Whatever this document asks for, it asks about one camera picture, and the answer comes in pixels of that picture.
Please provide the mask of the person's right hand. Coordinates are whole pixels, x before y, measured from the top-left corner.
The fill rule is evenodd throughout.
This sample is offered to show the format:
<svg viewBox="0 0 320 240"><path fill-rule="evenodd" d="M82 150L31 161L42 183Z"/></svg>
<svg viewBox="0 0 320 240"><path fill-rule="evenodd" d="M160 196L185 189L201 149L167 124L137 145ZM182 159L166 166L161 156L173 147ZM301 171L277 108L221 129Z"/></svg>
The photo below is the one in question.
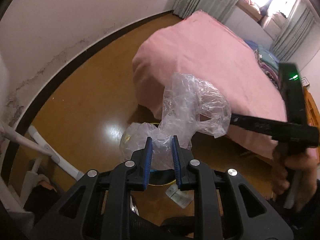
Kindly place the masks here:
<svg viewBox="0 0 320 240"><path fill-rule="evenodd" d="M273 150L272 191L278 207L300 211L317 191L318 151L307 148L298 152L279 142Z"/></svg>

